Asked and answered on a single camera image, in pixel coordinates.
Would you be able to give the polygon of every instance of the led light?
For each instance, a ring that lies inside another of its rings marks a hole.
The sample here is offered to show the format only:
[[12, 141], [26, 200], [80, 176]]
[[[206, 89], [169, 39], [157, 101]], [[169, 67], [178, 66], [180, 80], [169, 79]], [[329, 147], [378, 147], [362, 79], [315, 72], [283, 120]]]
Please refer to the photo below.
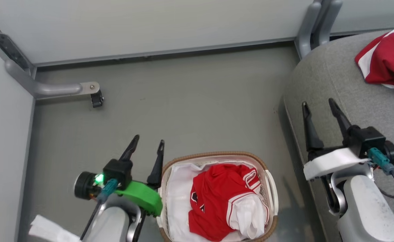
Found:
[[95, 177], [95, 183], [99, 184], [99, 183], [102, 183], [103, 181], [104, 181], [104, 175], [103, 175], [103, 173], [98, 174], [98, 175]]

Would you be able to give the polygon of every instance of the brown woven basket rim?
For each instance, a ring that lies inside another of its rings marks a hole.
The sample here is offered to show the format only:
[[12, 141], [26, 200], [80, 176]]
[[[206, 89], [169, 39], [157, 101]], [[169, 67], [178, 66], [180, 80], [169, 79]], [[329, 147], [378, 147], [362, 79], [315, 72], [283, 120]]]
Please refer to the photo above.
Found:
[[[268, 170], [266, 164], [258, 156], [254, 155], [252, 153], [241, 152], [241, 151], [220, 151], [220, 152], [209, 152], [209, 153], [200, 153], [200, 154], [195, 154], [195, 155], [187, 155], [187, 156], [175, 158], [163, 167], [163, 176], [164, 176], [164, 173], [166, 172], [166, 170], [177, 162], [185, 161], [185, 160], [189, 160], [189, 159], [201, 158], [201, 157], [223, 156], [223, 155], [248, 156], [248, 157], [256, 160], [264, 168], [264, 170]], [[269, 238], [273, 234], [273, 232], [276, 229], [277, 223], [278, 223], [278, 216], [274, 216], [272, 226], [270, 227], [270, 229], [266, 233], [264, 233], [261, 237], [259, 237], [257, 239], [252, 239], [252, 240], [247, 240], [247, 241], [255, 241], [255, 242], [265, 241], [267, 238]], [[160, 233], [161, 233], [161, 236], [163, 237], [164, 241], [166, 241], [166, 242], [170, 241], [169, 237], [167, 236], [166, 232], [164, 231], [164, 228], [160, 228]]]

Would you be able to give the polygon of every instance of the gray sofa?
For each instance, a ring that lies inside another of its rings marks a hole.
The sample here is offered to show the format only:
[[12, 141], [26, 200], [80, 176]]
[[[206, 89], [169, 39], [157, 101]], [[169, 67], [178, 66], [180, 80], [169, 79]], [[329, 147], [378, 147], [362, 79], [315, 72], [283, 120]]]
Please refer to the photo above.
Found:
[[[334, 98], [352, 124], [374, 126], [394, 143], [394, 89], [366, 84], [354, 62], [355, 56], [376, 37], [388, 31], [360, 34], [334, 40], [314, 49], [295, 68], [287, 85], [284, 104], [302, 163], [307, 162], [301, 103], [312, 111], [316, 131], [326, 147], [341, 145], [342, 136], [330, 112], [329, 98]], [[394, 194], [394, 180], [381, 170], [375, 182]], [[339, 241], [337, 218], [329, 213], [321, 181], [309, 183], [325, 237]], [[386, 197], [392, 210], [394, 199]]]

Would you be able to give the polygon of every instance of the red clothing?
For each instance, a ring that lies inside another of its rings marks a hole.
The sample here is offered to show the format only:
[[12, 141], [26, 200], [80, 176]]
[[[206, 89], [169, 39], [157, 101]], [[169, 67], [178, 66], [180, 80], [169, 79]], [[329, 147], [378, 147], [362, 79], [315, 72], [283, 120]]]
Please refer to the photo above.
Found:
[[394, 30], [370, 42], [355, 62], [367, 83], [394, 88]]
[[228, 225], [232, 204], [260, 189], [255, 168], [217, 164], [193, 180], [189, 231], [210, 241], [221, 241], [234, 229]]

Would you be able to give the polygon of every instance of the floor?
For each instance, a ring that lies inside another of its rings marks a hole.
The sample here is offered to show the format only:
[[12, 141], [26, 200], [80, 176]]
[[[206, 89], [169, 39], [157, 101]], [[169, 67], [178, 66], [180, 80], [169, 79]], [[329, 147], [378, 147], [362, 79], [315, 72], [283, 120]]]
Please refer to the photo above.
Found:
[[[132, 175], [139, 181], [149, 175], [160, 139], [165, 162], [210, 151], [254, 153], [278, 190], [279, 223], [270, 241], [324, 241], [307, 183], [294, 165], [288, 123], [279, 116], [297, 63], [291, 45], [39, 72], [45, 83], [98, 81], [105, 103], [97, 109], [88, 97], [37, 103], [19, 241], [41, 241], [27, 236], [36, 214], [80, 235], [95, 204], [74, 197], [76, 177], [101, 171], [136, 134]], [[140, 241], [161, 240], [148, 217]]]

